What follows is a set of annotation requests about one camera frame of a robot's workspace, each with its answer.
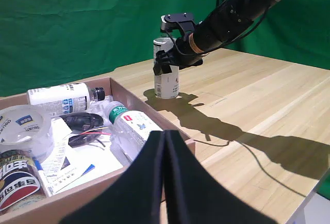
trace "black object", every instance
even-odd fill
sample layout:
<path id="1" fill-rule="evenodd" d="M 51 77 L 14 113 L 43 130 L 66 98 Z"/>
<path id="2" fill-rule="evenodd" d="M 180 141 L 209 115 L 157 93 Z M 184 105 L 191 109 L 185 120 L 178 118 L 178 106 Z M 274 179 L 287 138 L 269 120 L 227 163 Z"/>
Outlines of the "black object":
<path id="1" fill-rule="evenodd" d="M 87 130 L 103 126 L 103 118 L 100 115 L 93 113 L 86 113 L 86 112 L 73 113 L 73 114 L 61 116 L 61 118 L 69 126 L 70 129 L 77 130 L 80 132 L 85 132 Z M 88 133 L 85 133 L 83 135 L 75 135 L 69 138 L 69 146 L 70 147 L 80 146 L 85 143 L 97 140 L 99 136 L 100 136 L 99 134 L 88 134 Z"/>
<path id="2" fill-rule="evenodd" d="M 72 130 L 85 132 L 95 127 L 103 126 L 103 118 L 98 114 L 79 112 L 61 116 Z"/>
<path id="3" fill-rule="evenodd" d="M 105 91 L 103 87 L 95 87 L 95 91 L 93 91 L 94 99 L 98 101 L 102 101 L 105 98 Z"/>
<path id="4" fill-rule="evenodd" d="M 60 224 L 158 224 L 163 185 L 170 224 L 276 223 L 212 178 L 178 131 L 152 131 L 113 185 Z"/>
<path id="5" fill-rule="evenodd" d="M 169 34 L 178 29 L 181 37 L 169 51 L 158 51 L 155 58 L 154 74 L 170 73 L 169 65 L 180 69 L 199 66 L 203 55 L 236 42 L 252 31 L 265 18 L 269 8 L 280 0 L 225 0 L 217 6 L 200 24 L 191 23 L 192 14 L 166 15 L 161 32 Z M 256 25 L 243 34 L 261 16 Z"/>

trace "green backdrop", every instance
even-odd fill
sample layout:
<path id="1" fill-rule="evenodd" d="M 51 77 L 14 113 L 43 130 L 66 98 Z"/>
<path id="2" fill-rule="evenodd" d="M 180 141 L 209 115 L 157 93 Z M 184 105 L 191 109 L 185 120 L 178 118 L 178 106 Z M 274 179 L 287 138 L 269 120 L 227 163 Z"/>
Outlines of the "green backdrop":
<path id="1" fill-rule="evenodd" d="M 161 15 L 193 12 L 201 20 L 215 5 L 216 0 L 1 0 L 0 96 L 151 59 Z"/>
<path id="2" fill-rule="evenodd" d="M 330 68 L 330 0 L 283 0 L 230 49 Z M 159 17 L 216 0 L 1 0 L 0 96 L 58 85 L 152 58 Z"/>

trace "white paper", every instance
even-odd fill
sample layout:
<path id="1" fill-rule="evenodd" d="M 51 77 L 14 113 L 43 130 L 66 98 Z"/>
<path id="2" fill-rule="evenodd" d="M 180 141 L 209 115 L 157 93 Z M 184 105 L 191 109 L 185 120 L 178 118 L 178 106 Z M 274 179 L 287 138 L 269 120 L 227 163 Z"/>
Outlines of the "white paper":
<path id="1" fill-rule="evenodd" d="M 54 149 L 49 157 L 41 163 L 47 176 L 56 175 L 65 159 L 65 148 L 68 144 L 68 135 L 72 132 L 62 118 L 52 119 Z"/>
<path id="2" fill-rule="evenodd" d="M 110 151 L 110 137 L 108 135 L 101 135 L 98 139 L 102 141 L 106 147 L 103 147 L 98 141 L 95 141 L 88 145 L 74 148 L 79 156 L 87 159 L 95 166 L 95 168 L 60 190 L 58 193 L 87 183 L 123 167 Z"/>
<path id="3" fill-rule="evenodd" d="M 47 176 L 48 182 L 56 194 L 80 178 L 91 166 L 88 159 L 77 154 L 69 145 L 65 148 L 65 157 L 62 169 L 55 176 Z"/>

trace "plastic bottle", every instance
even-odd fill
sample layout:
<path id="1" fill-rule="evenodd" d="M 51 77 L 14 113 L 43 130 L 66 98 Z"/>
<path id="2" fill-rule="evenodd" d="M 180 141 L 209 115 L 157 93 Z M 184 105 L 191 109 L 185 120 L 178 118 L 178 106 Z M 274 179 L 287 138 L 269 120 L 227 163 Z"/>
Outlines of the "plastic bottle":
<path id="1" fill-rule="evenodd" d="M 104 107 L 104 114 L 113 124 L 120 147 L 131 161 L 139 154 L 151 131 L 162 131 L 145 113 L 128 110 L 117 101 Z"/>
<path id="2" fill-rule="evenodd" d="M 87 110 L 92 101 L 105 98 L 102 87 L 89 88 L 85 83 L 31 89 L 26 94 L 29 104 L 44 108 L 51 117 Z"/>

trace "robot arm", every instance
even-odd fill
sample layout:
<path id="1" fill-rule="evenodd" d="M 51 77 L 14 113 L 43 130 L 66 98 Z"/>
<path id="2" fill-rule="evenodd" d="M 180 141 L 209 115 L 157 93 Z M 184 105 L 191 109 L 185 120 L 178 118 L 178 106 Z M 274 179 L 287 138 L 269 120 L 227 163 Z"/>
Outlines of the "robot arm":
<path id="1" fill-rule="evenodd" d="M 176 39 L 169 51 L 159 51 L 155 59 L 154 73 L 170 73 L 170 65 L 180 69 L 199 66 L 203 56 L 238 41 L 250 34 L 263 20 L 269 8 L 281 0 L 225 0 L 207 18 L 195 24 L 191 13 L 168 14 L 161 17 L 161 32 L 169 34 L 178 29 L 181 37 Z M 243 35 L 256 18 L 259 22 Z"/>

